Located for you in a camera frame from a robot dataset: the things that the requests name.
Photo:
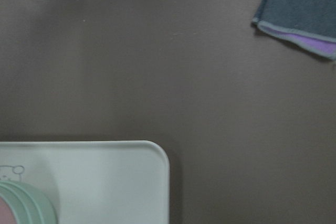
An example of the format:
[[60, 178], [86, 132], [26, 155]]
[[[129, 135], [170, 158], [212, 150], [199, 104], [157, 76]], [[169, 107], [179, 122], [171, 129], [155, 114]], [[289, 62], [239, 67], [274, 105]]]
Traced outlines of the grey folded cloth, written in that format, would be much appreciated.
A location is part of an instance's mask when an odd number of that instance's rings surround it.
[[335, 0], [262, 0], [254, 23], [274, 30], [335, 42]]

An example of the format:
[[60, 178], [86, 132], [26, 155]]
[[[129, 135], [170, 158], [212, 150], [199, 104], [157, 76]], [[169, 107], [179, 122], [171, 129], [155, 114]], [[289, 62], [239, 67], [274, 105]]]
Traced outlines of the small pink bowl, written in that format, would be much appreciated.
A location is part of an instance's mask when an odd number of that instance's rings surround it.
[[17, 224], [10, 207], [2, 198], [0, 202], [0, 224]]

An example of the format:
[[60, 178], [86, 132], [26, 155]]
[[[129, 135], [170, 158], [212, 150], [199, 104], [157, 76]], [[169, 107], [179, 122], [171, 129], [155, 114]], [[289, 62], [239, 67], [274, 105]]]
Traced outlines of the upper green bowl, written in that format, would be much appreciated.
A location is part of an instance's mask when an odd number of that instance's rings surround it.
[[41, 223], [37, 208], [33, 201], [17, 188], [1, 186], [1, 208], [7, 210], [7, 217], [11, 223]]

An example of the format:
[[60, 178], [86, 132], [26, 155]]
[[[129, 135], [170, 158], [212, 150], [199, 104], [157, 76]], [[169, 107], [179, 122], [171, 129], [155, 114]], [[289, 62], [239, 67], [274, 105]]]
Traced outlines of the cream serving tray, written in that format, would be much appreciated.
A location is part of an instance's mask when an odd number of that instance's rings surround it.
[[170, 164], [150, 141], [2, 142], [3, 175], [41, 190], [59, 223], [168, 223]]

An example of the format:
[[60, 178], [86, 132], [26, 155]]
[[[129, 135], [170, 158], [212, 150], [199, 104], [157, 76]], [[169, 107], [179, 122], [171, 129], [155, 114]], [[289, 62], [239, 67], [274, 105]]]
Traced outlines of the purple folded cloth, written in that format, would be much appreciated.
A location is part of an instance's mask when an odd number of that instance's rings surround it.
[[335, 38], [284, 28], [269, 22], [259, 22], [257, 27], [270, 36], [291, 42], [308, 52], [335, 61]]

